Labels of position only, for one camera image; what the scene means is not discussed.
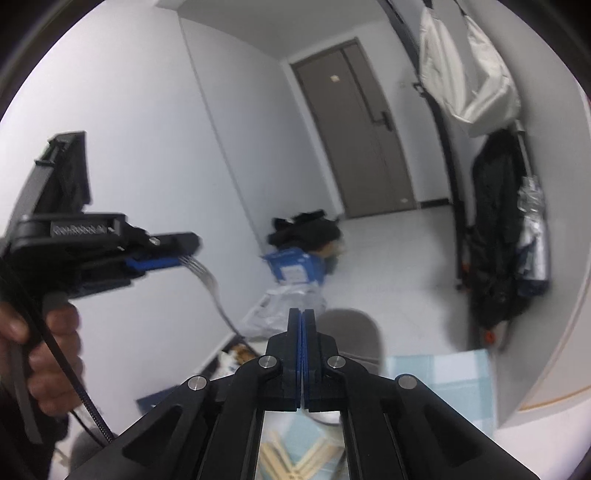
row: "plastic bag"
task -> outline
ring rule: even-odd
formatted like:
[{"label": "plastic bag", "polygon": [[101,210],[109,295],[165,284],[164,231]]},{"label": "plastic bag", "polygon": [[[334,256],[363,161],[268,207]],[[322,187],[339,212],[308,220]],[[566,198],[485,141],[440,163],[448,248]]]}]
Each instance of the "plastic bag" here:
[{"label": "plastic bag", "polygon": [[239,325],[247,339],[268,339],[287,331],[290,309],[313,309],[316,316],[326,310],[326,301],[315,284],[285,285],[268,290]]}]

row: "door handle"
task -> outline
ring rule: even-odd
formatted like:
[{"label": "door handle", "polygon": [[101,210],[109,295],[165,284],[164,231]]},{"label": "door handle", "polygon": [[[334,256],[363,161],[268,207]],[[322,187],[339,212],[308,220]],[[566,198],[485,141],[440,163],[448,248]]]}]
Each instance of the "door handle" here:
[{"label": "door handle", "polygon": [[372,123],[374,125],[383,125],[386,127],[386,130],[388,130],[388,132],[392,132],[394,131],[394,128],[392,127],[392,120],[390,119],[390,115],[386,110],[382,110],[380,112],[382,118],[380,118],[379,120],[373,120],[372,119]]}]

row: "light blue mat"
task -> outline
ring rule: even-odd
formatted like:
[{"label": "light blue mat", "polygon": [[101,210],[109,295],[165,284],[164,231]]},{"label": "light blue mat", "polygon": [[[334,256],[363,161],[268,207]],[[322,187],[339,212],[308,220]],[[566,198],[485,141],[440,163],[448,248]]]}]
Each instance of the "light blue mat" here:
[{"label": "light blue mat", "polygon": [[450,355],[391,356],[383,377],[411,374],[492,438],[495,430],[491,369],[486,350]]},{"label": "light blue mat", "polygon": [[[401,374],[415,375],[492,438],[495,428],[493,389],[485,350],[387,358],[382,376],[394,379]],[[293,463],[297,463],[322,435],[322,428],[299,411],[293,414],[282,441]],[[329,480],[336,464],[337,459],[333,459],[313,476],[313,480]]]}]

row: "blue box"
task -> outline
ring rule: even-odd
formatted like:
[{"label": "blue box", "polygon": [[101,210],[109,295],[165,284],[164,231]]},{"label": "blue box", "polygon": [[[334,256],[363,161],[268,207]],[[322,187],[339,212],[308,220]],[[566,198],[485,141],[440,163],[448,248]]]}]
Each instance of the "blue box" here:
[{"label": "blue box", "polygon": [[324,260],[317,255],[307,254],[301,248],[279,250],[263,258],[269,263],[273,275],[282,285],[324,283]]}]

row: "door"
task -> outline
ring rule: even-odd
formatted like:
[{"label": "door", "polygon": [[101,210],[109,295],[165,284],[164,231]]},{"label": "door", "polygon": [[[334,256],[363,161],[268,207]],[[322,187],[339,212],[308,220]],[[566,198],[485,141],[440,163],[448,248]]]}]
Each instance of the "door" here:
[{"label": "door", "polygon": [[415,208],[384,94],[357,41],[293,66],[349,218]]}]

